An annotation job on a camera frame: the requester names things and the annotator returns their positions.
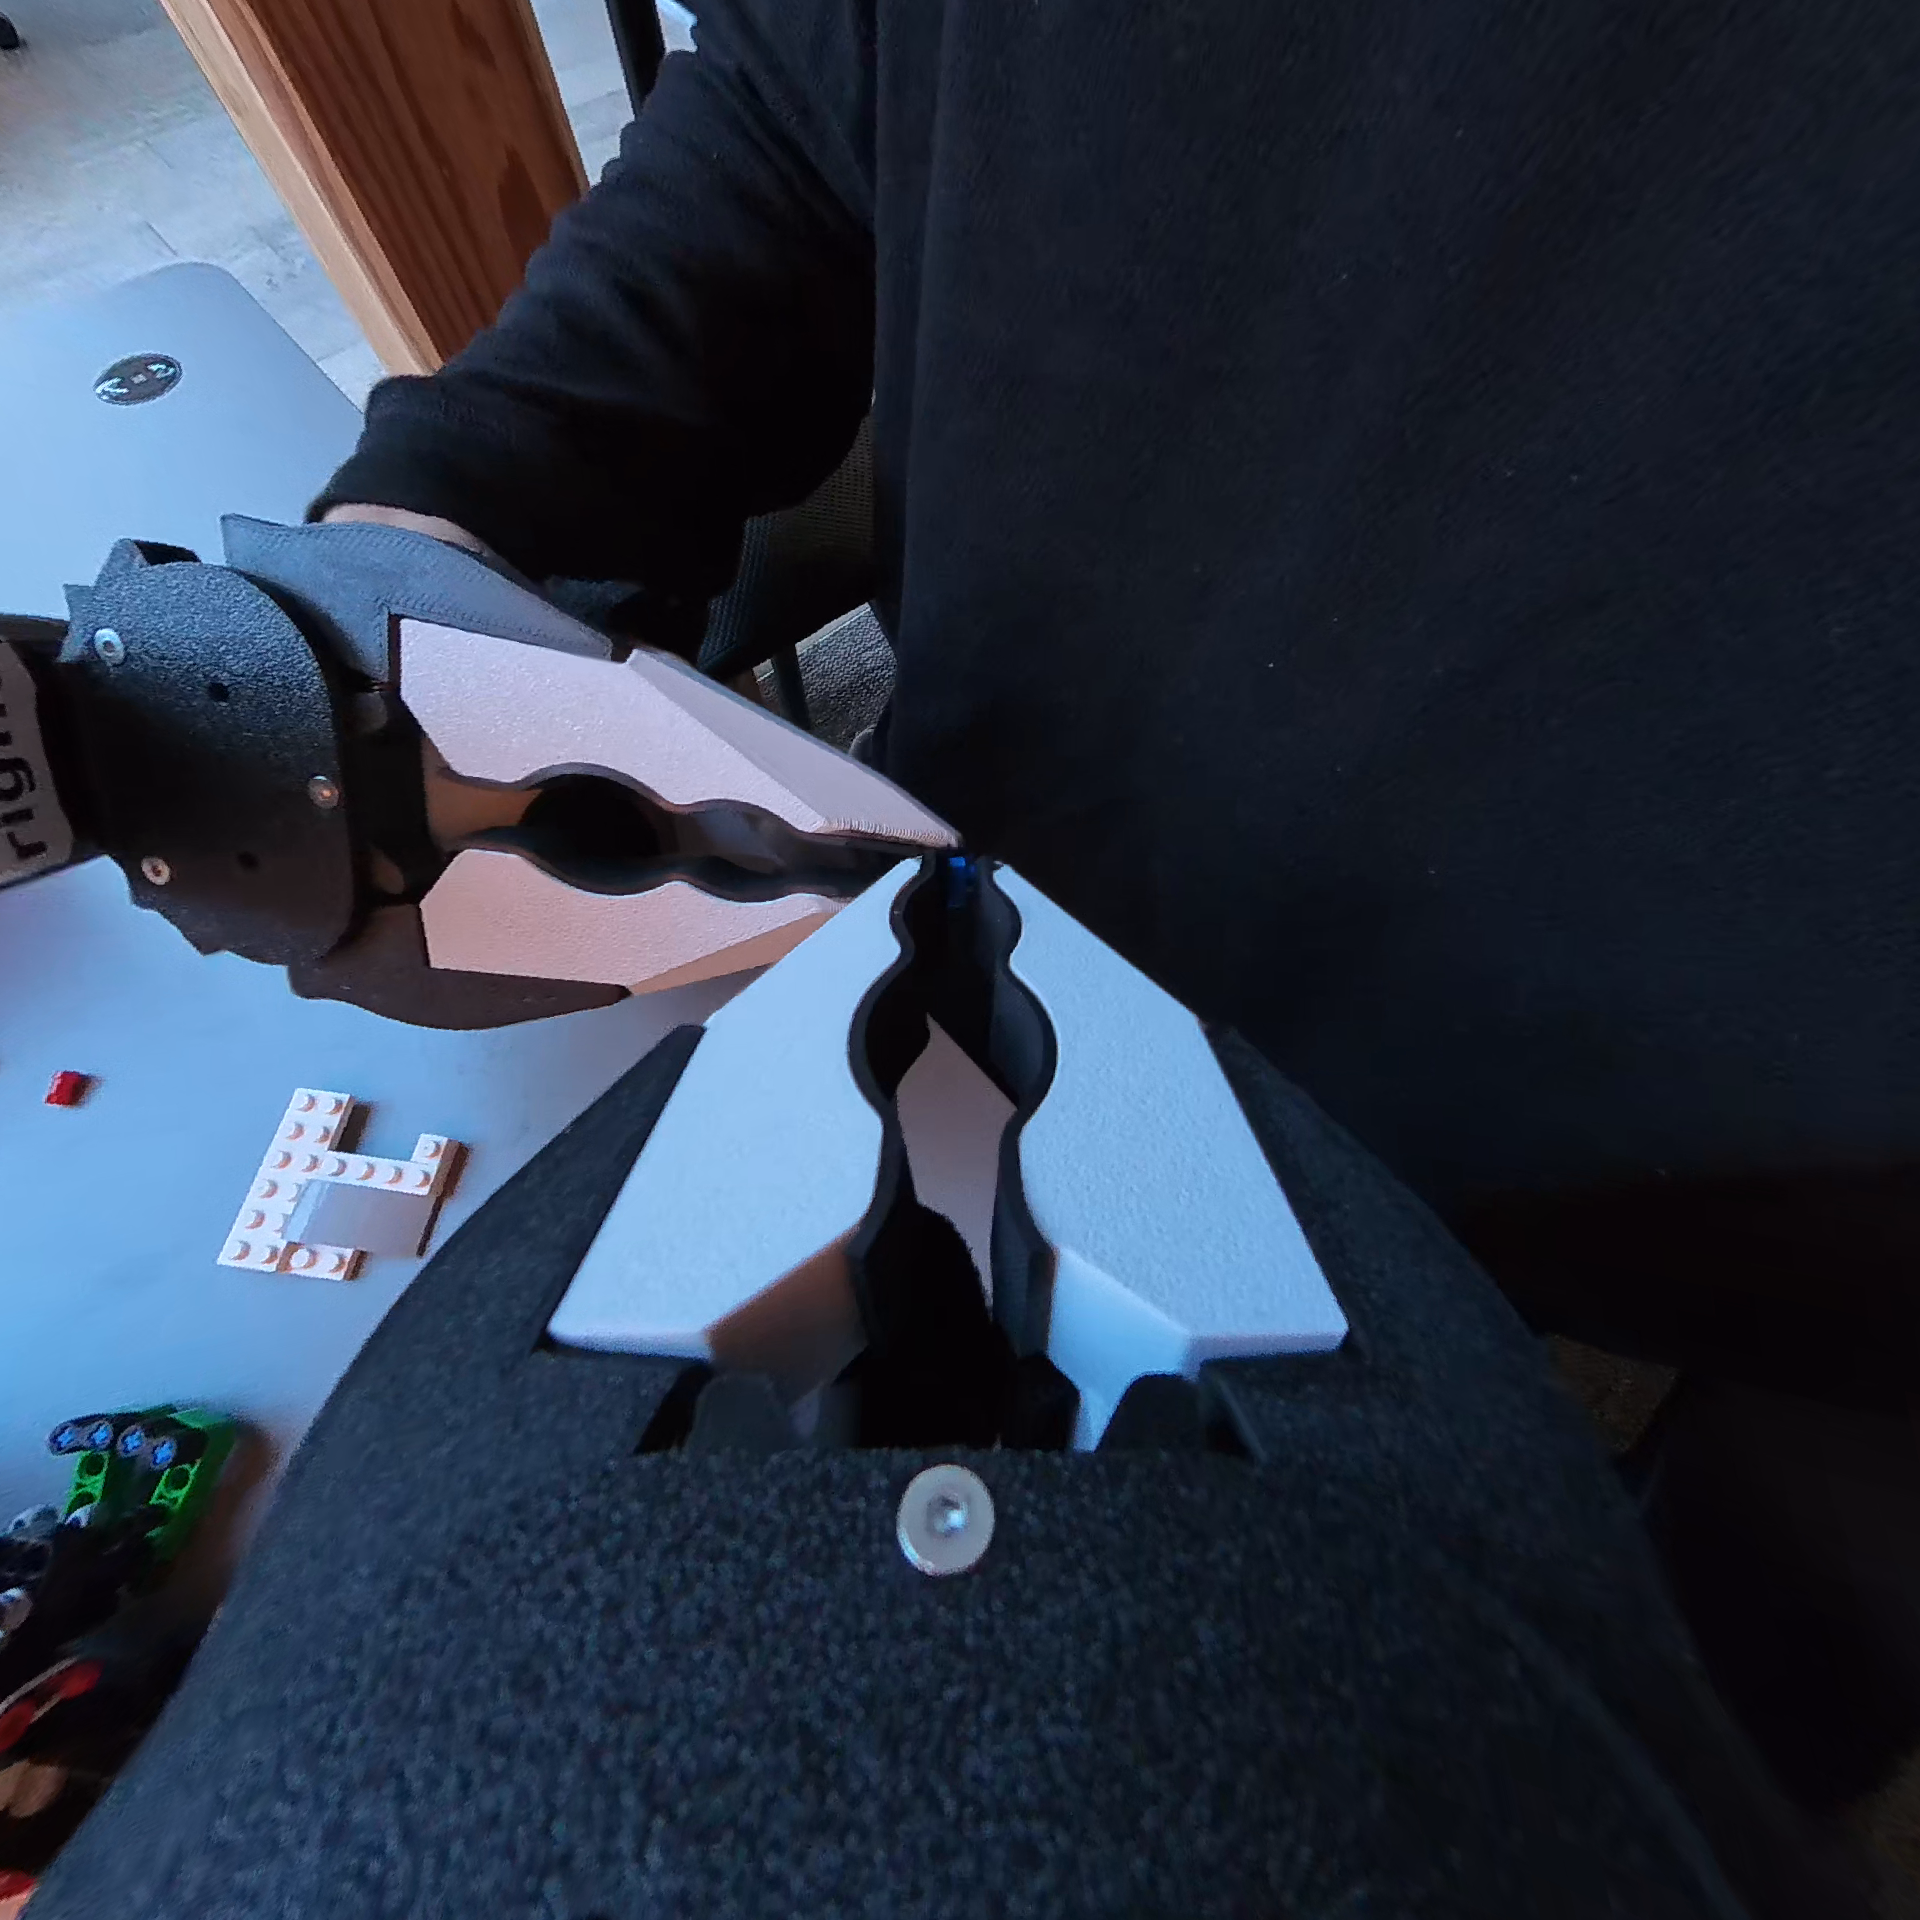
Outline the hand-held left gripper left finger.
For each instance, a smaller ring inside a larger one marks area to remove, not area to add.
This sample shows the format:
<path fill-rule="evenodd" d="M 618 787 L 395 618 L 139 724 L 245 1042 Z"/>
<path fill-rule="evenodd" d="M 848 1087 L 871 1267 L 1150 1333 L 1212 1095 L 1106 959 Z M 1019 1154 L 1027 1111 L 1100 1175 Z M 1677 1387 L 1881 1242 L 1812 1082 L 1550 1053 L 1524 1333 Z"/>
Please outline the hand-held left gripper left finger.
<path fill-rule="evenodd" d="M 556 1350 L 762 1377 L 791 1436 L 821 1436 L 866 1344 L 848 1246 L 887 1141 L 854 1024 L 901 962 L 894 912 L 917 882 L 900 861 L 708 1016 L 550 1318 Z"/>

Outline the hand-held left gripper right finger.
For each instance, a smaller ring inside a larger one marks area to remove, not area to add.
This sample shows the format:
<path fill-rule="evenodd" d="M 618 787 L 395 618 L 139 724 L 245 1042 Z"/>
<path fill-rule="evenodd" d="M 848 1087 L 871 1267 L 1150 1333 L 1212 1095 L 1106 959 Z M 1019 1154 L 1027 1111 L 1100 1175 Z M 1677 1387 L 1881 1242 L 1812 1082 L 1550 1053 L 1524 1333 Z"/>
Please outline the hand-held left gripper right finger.
<path fill-rule="evenodd" d="M 1052 1075 L 1019 1126 L 1042 1237 L 1038 1350 L 1077 1390 L 1096 1450 L 1139 1377 L 1337 1352 L 1350 1318 L 1188 1005 L 1011 864 L 1011 972 L 1038 1005 Z"/>

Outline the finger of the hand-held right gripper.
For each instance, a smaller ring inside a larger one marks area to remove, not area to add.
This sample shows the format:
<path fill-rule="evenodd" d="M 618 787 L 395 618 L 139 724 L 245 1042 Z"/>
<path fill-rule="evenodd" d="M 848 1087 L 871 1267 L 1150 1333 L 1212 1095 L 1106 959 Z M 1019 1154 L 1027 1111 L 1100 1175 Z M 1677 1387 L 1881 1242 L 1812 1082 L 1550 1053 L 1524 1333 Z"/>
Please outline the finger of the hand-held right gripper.
<path fill-rule="evenodd" d="M 959 847 L 894 781 L 659 651 L 588 661 L 407 618 L 400 697 L 463 781 L 606 776 L 674 814 L 745 808 L 816 839 Z"/>
<path fill-rule="evenodd" d="M 797 864 L 674 855 L 569 877 L 482 847 L 448 861 L 417 912 L 434 971 L 648 997 L 780 962 L 887 872 L 893 850 L 841 850 Z"/>

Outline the white lego plate assembly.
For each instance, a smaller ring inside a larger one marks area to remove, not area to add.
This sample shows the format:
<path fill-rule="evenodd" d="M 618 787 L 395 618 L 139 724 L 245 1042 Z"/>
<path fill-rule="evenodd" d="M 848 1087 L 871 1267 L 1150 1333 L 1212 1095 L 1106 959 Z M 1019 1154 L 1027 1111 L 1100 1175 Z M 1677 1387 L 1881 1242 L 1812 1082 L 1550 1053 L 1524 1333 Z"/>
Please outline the white lego plate assembly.
<path fill-rule="evenodd" d="M 469 1146 L 422 1134 L 409 1157 L 365 1151 L 365 1104 L 297 1087 L 252 1169 L 215 1265 L 248 1273 L 356 1279 L 370 1262 L 417 1262 Z"/>

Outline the person's right forearm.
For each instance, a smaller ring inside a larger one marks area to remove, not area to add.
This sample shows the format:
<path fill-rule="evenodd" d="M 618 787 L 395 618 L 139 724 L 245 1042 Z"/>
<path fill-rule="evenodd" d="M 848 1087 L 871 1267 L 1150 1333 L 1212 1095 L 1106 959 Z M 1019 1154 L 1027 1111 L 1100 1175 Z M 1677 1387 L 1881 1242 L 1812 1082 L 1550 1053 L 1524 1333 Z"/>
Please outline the person's right forearm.
<path fill-rule="evenodd" d="M 539 585 L 618 585 L 624 631 L 681 655 L 748 521 L 804 503 L 863 426 L 887 527 L 876 84 L 876 4 L 707 4 L 496 321 L 377 387 L 307 520 L 386 511 Z"/>

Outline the green black lego technic assembly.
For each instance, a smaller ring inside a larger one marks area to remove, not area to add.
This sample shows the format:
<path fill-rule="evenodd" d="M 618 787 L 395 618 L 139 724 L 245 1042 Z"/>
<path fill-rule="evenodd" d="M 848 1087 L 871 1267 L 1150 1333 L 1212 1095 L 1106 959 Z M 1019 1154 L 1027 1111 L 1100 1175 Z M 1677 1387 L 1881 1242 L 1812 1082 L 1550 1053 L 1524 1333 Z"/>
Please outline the green black lego technic assembly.
<path fill-rule="evenodd" d="M 47 1450 L 72 1462 L 58 1524 L 130 1542 L 167 1566 L 213 1504 L 241 1423 L 203 1405 L 78 1413 Z"/>

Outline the partly built lego technic vehicle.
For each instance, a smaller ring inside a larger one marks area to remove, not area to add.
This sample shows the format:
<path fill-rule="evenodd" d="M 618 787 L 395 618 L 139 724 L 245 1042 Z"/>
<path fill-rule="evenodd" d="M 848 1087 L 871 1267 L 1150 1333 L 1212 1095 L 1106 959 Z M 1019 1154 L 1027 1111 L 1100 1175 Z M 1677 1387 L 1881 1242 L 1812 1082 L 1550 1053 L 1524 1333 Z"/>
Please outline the partly built lego technic vehicle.
<path fill-rule="evenodd" d="M 156 1516 L 38 1510 L 5 1533 L 5 1917 L 23 1917 L 203 1641 L 167 1594 Z"/>

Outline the person's right hand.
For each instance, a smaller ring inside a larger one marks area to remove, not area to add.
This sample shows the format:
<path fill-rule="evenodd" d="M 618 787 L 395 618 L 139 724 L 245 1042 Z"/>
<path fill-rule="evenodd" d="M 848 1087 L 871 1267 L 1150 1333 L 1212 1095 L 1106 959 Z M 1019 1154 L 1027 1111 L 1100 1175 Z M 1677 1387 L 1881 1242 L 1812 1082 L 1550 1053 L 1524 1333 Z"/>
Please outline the person's right hand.
<path fill-rule="evenodd" d="M 386 529 L 401 529 L 422 538 L 434 538 L 463 552 L 474 552 L 482 558 L 489 558 L 494 548 L 478 538 L 474 531 L 469 531 L 463 527 L 444 520 L 444 515 L 422 515 L 414 511 L 395 511 L 395 506 L 377 506 L 377 503 L 335 503 L 319 514 L 319 521 L 364 521 L 364 527 L 386 527 Z"/>

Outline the wooden post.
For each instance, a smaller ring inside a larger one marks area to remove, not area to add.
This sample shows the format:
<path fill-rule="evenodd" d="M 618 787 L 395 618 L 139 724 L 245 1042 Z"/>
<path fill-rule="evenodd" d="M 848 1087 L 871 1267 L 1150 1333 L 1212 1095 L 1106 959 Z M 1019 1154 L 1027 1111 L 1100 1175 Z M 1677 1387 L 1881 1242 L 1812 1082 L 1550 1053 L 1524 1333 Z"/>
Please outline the wooden post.
<path fill-rule="evenodd" d="M 588 188 L 534 4 L 164 12 L 395 377 L 487 331 Z"/>

